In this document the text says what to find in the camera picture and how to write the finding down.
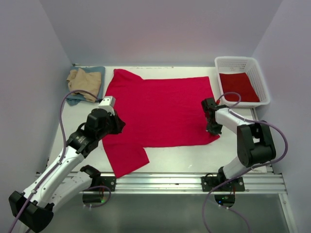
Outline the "bright red t shirt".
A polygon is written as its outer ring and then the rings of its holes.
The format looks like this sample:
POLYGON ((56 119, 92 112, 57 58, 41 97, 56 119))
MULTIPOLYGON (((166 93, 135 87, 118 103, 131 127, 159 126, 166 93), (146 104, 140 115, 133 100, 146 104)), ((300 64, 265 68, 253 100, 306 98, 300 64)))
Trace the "bright red t shirt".
POLYGON ((206 131, 201 105, 212 98, 209 77, 149 79, 115 69, 106 94, 125 123, 103 146, 117 178, 149 163, 146 148, 207 145, 218 139, 206 131))

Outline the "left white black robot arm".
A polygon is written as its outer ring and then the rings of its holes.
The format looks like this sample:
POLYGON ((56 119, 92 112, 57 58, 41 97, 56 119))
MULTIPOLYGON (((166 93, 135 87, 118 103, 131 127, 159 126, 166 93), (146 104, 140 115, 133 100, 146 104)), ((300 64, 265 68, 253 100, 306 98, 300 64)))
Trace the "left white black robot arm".
POLYGON ((39 233, 49 225, 56 209, 75 194, 88 189, 97 190, 101 185, 100 172, 91 166, 83 167, 73 180, 66 183, 66 188, 60 185, 105 136, 121 133, 124 126, 113 107, 93 109, 86 122, 65 140, 62 152, 41 176, 24 191, 14 191, 9 196, 15 217, 9 232, 17 221, 21 221, 29 230, 39 233))

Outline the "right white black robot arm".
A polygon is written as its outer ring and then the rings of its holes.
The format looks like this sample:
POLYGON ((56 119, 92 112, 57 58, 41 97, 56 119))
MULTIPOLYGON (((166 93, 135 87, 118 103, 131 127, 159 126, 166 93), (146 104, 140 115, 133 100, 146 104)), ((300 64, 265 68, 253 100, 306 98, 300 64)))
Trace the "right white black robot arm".
POLYGON ((264 164, 276 157, 276 149, 270 127, 263 122, 248 122, 226 105, 219 105, 213 98, 201 101, 207 119, 207 132, 221 135, 226 126, 237 136, 237 156, 218 170, 217 176, 206 175, 204 182, 221 190, 234 184, 233 177, 254 165, 264 164))

